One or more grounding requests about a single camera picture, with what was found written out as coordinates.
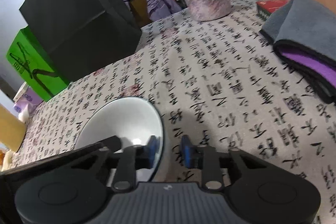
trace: ribbed gray panel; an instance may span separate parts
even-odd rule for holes
[[[247,224],[219,194],[196,183],[139,183],[127,194],[116,194],[105,210],[87,224]]]

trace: green bag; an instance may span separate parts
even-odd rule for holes
[[[18,32],[6,58],[44,101],[50,100],[69,84],[55,71],[29,26]]]

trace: folded towel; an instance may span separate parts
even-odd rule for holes
[[[315,0],[290,0],[260,33],[325,103],[336,99],[336,15]]]

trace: table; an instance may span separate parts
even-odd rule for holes
[[[311,181],[322,196],[315,223],[335,223],[335,106],[272,53],[258,34],[255,0],[231,2],[233,12],[211,22],[194,21],[186,9],[145,26],[134,55],[39,105],[12,167],[73,149],[98,109],[140,96],[161,112],[170,139],[163,181],[199,179],[181,166],[178,144],[188,134],[195,144],[238,147]]]

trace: yellow cup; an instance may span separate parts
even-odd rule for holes
[[[26,125],[0,104],[0,142],[17,152],[26,134]]]

